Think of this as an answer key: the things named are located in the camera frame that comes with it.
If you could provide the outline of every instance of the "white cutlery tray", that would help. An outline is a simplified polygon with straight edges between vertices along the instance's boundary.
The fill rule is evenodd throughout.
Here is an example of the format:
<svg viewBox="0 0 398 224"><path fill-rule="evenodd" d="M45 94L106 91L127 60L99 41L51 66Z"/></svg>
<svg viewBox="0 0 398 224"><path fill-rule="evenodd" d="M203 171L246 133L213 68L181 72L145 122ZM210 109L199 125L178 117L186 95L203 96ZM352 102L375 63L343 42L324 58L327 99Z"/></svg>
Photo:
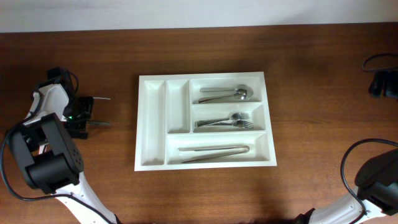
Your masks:
<svg viewBox="0 0 398 224"><path fill-rule="evenodd" d="M200 88L235 88L239 84L253 89L249 100L229 97L198 103L202 97L232 94L201 93ZM227 118L238 112L248 113L254 128L195 127L198 120ZM219 151L180 152L181 147L228 145L247 145L250 150L182 163ZM140 76L135 171L253 166L276 166L263 72Z"/></svg>

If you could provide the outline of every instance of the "spoon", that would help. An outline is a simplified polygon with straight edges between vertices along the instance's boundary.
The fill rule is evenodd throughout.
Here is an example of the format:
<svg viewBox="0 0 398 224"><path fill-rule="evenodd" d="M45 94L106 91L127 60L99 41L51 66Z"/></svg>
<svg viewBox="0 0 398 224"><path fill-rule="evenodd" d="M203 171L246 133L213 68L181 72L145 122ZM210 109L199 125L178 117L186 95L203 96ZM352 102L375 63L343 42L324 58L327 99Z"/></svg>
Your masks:
<svg viewBox="0 0 398 224"><path fill-rule="evenodd" d="M209 92L209 91L235 91L234 94L232 95L226 95L226 96L213 96L213 97L205 97L205 98L200 98L198 100L199 103L206 103L207 101L210 100L217 100L217 99L222 99L222 98L227 98L227 97L235 97L238 100L248 100L253 96L253 90L248 87L247 85L238 85L235 89L231 88L201 88L201 92Z"/></svg>

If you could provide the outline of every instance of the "metal tongs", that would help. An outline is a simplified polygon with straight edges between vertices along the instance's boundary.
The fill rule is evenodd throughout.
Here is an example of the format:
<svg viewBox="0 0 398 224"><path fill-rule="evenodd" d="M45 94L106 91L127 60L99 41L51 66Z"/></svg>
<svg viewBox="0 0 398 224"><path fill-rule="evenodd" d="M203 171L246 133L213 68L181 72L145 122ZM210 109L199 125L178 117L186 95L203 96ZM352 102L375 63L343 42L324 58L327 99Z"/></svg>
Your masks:
<svg viewBox="0 0 398 224"><path fill-rule="evenodd" d="M213 153L213 154L207 154L204 156L195 156L192 157L188 161L183 161L182 163L189 163L189 162L196 162L196 161L202 161L205 159L214 159L214 158L219 158L219 157L224 157L224 156L232 156L232 155L237 155L237 154L242 154L245 152L248 152L250 150L249 146L207 146L207 147L192 147L192 148L179 148L180 152L202 152L202 151L214 151L214 150L228 150L228 149L240 149L240 151L232 151L232 152L219 152L219 153Z"/></svg>

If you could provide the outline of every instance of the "wooden table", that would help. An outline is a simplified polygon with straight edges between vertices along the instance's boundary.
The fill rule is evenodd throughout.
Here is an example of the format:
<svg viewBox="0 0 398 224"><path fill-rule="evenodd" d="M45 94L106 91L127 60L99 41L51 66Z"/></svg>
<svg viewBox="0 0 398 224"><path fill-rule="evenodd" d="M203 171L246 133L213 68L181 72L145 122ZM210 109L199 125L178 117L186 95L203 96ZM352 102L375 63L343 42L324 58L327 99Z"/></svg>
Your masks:
<svg viewBox="0 0 398 224"><path fill-rule="evenodd" d="M361 62L398 50L398 24L231 27L0 34L1 136L30 108L46 70L78 75L81 96L96 101L94 119L76 140L85 174L124 223L249 223L294 218L346 193L339 175L347 148L364 138L398 140L398 103L371 98ZM134 171L139 75L264 71L277 167ZM370 157L392 149L368 144L348 158L353 179ZM9 150L15 190L25 184ZM0 184L5 223L77 223L57 200L21 202ZM397 223L398 217L367 223Z"/></svg>

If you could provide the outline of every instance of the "fork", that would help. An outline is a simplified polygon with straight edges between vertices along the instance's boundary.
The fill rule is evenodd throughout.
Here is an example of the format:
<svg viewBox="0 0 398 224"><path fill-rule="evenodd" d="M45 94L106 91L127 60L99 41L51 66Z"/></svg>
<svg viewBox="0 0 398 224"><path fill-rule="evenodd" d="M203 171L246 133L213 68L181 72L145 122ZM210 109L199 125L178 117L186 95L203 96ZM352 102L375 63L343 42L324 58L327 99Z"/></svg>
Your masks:
<svg viewBox="0 0 398 224"><path fill-rule="evenodd" d="M195 127L199 128L201 126L204 125L209 125L209 124L214 124L214 123L218 123L218 122L222 122L222 121L239 121L242 119L249 119L249 115L247 113L235 113L232 114L230 117L228 118L221 118L221 119L209 119L209 120L203 120L203 121L196 121L195 122Z"/></svg>
<svg viewBox="0 0 398 224"><path fill-rule="evenodd" d="M235 121L232 123L225 123L225 122L220 122L220 123L215 123L215 124L209 124L209 125L220 125L220 126L235 126L237 128L253 128L254 125L253 123L250 123L248 121Z"/></svg>

